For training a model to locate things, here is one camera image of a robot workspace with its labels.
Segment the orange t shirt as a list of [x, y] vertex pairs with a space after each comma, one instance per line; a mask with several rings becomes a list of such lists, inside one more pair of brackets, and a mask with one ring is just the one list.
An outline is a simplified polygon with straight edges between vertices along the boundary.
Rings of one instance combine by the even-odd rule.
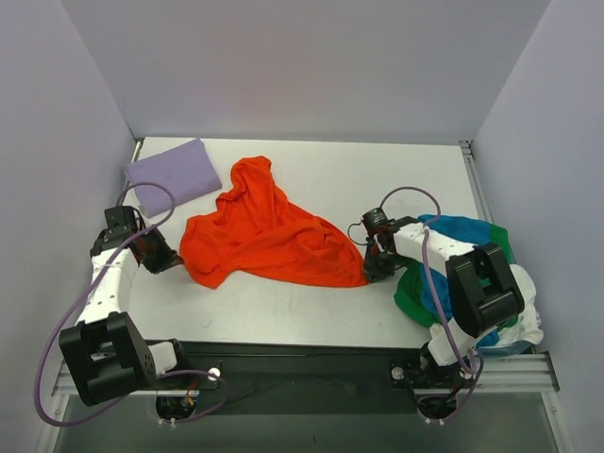
[[327, 220], [292, 203], [272, 162], [243, 158], [216, 210], [188, 219], [179, 254], [191, 278], [216, 289], [235, 271], [327, 288], [367, 285], [358, 248]]

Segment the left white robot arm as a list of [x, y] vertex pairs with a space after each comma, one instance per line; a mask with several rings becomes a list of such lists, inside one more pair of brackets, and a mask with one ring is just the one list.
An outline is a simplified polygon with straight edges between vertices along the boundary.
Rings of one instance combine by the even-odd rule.
[[144, 220], [130, 206], [105, 210], [107, 227], [93, 243], [95, 287], [59, 347], [82, 402], [91, 407], [139, 390], [157, 378], [172, 389], [190, 379], [189, 363], [174, 340], [149, 345], [127, 313], [133, 280], [142, 267], [156, 275], [183, 259], [156, 229], [143, 235]]

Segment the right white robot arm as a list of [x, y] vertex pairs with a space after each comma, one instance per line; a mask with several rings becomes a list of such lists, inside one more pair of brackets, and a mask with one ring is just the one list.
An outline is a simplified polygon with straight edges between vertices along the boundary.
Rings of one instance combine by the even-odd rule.
[[444, 233], [445, 219], [439, 214], [391, 219], [381, 207], [361, 217], [368, 282], [377, 283], [416, 263], [431, 292], [442, 331], [425, 344], [417, 364], [419, 377], [429, 385], [449, 378], [452, 364], [464, 366], [469, 350], [485, 334], [525, 308], [503, 248]]

